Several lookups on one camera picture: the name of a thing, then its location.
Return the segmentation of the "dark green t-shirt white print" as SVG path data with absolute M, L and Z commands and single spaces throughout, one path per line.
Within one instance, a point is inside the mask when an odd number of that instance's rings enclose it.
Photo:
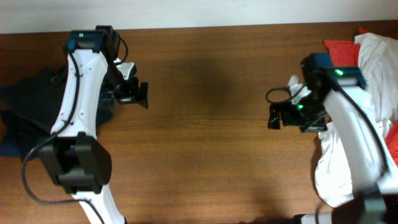
M 110 97 L 105 91 L 101 90 L 99 93 L 98 107 L 96 112 L 96 127 L 111 121 L 114 117 L 113 113 L 116 107 L 114 99 Z

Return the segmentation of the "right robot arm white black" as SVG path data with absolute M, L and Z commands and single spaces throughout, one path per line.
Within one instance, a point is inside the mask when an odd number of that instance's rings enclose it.
M 357 67 L 318 68 L 305 72 L 304 88 L 272 102 L 269 128 L 298 126 L 321 131 L 329 115 L 341 139 L 351 173 L 353 199 L 332 211 L 296 215 L 292 223 L 397 223 L 397 167 L 376 131 L 371 96 Z

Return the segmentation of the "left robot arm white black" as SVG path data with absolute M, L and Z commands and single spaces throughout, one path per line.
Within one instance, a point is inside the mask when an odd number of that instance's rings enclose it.
M 135 63 L 118 57 L 124 43 L 112 26 L 70 33 L 62 105 L 50 139 L 38 149 L 52 182 L 81 205 L 91 223 L 127 222 L 109 187 L 111 156 L 97 140 L 100 95 L 120 104 L 149 106 L 148 83 L 135 76 Z

